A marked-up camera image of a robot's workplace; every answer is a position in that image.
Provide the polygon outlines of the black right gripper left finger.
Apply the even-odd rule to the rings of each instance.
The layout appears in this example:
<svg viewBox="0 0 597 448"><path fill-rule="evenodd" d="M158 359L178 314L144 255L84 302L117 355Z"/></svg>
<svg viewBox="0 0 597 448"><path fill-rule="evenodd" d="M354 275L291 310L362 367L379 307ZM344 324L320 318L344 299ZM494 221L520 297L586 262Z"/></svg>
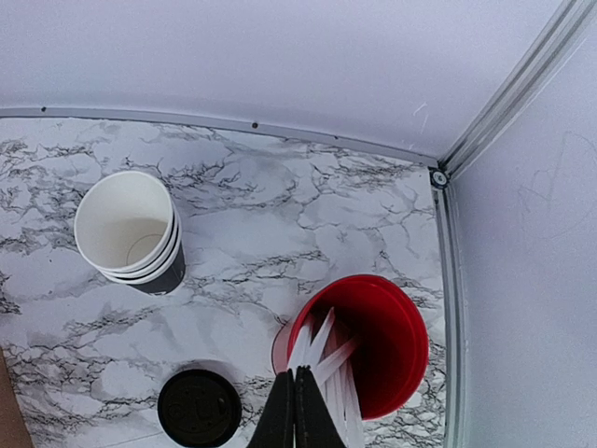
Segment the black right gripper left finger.
<svg viewBox="0 0 597 448"><path fill-rule="evenodd" d="M276 375L248 448L294 447L294 375Z"/></svg>

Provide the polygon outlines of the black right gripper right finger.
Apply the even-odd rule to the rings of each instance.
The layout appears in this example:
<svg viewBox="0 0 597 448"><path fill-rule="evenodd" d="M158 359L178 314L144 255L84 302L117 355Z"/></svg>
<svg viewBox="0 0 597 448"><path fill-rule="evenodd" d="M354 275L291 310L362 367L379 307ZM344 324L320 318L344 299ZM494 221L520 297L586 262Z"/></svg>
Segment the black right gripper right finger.
<svg viewBox="0 0 597 448"><path fill-rule="evenodd" d="M298 367L294 388L296 446L345 448L309 367Z"/></svg>

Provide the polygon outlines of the white sticks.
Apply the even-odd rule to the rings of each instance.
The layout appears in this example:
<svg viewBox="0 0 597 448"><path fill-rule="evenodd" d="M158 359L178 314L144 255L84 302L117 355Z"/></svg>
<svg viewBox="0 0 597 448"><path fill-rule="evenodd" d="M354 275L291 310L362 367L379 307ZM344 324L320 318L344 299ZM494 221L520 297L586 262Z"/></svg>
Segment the white sticks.
<svg viewBox="0 0 597 448"><path fill-rule="evenodd" d="M294 380L298 367L309 367L345 447L365 445L364 424L350 357L359 347L357 337L337 321L334 309L308 314L298 325L286 369Z"/></svg>

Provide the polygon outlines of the brown paper bag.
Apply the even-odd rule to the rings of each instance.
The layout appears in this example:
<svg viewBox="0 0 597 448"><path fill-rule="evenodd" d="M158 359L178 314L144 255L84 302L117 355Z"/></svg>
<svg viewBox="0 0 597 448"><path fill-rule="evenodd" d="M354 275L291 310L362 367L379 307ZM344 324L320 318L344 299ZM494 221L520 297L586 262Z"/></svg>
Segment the brown paper bag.
<svg viewBox="0 0 597 448"><path fill-rule="evenodd" d="M33 448L32 439L24 424L7 371L4 354L1 354L1 446Z"/></svg>

